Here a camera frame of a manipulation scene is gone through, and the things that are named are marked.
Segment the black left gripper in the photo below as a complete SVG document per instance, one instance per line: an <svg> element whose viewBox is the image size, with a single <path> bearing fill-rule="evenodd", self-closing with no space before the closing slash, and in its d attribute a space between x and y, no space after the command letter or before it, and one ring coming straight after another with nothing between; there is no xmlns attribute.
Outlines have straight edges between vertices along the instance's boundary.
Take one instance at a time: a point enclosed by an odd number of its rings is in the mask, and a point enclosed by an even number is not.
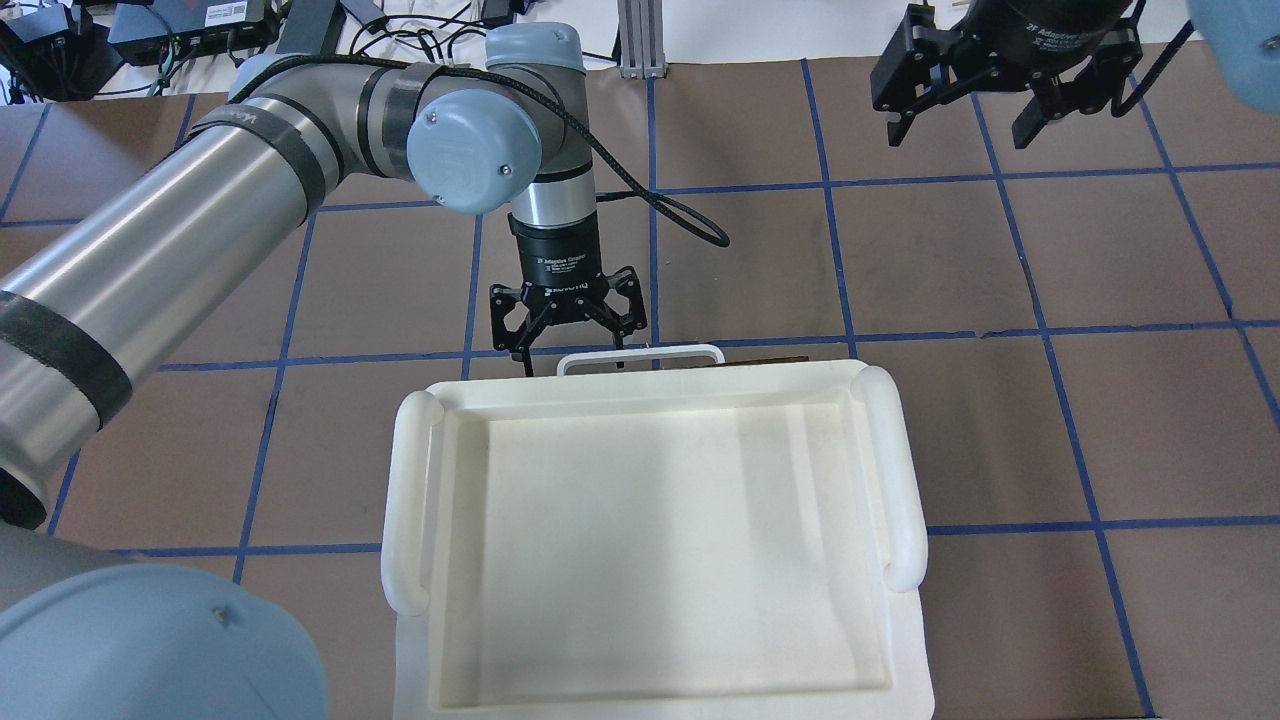
<svg viewBox="0 0 1280 720"><path fill-rule="evenodd" d="M522 282L489 288L492 342L521 364L525 377L536 375L532 347L552 327L593 322L608 331L614 352L626 350L627 337L648 328L636 270L603 269L596 215L562 227L534 225L513 215L507 220ZM625 360L614 360L616 369L625 365Z"/></svg>

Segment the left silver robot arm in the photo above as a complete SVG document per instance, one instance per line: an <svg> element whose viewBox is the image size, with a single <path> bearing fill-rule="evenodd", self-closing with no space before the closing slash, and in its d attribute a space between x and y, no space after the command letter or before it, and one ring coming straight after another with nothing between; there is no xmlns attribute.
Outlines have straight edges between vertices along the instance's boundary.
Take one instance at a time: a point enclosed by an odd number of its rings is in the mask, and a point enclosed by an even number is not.
<svg viewBox="0 0 1280 720"><path fill-rule="evenodd" d="M529 241L581 240L589 132L579 32L486 36L481 70L282 54L128 190L3 279L3 716L326 719L321 655L228 578L45 536L41 482L132 400L348 176L444 209L509 205Z"/></svg>

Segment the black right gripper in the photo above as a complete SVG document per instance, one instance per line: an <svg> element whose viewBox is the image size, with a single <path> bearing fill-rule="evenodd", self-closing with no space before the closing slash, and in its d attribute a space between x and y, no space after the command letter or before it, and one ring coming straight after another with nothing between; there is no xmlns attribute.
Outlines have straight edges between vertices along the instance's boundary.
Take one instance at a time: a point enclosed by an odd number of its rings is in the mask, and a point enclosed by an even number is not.
<svg viewBox="0 0 1280 720"><path fill-rule="evenodd" d="M972 1L951 27L928 1L906 5L870 73L890 147L915 115L975 92L1032 92L1012 122L1024 150L1071 111L1096 114L1142 58L1143 1Z"/></svg>

